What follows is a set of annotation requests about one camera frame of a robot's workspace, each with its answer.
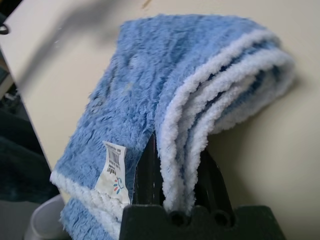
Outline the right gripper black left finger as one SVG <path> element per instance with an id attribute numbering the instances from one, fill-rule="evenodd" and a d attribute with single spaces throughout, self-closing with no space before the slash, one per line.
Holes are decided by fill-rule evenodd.
<path id="1" fill-rule="evenodd" d="M 138 161 L 135 171 L 135 203 L 138 205 L 162 205 L 163 178 L 158 156 L 156 133 L 153 132 Z"/>

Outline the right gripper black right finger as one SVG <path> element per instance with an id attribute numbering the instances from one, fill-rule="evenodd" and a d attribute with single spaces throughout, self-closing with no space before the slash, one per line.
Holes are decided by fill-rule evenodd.
<path id="1" fill-rule="evenodd" d="M 200 154 L 194 193 L 196 206 L 205 208 L 232 207 L 220 168 L 207 150 Z"/>

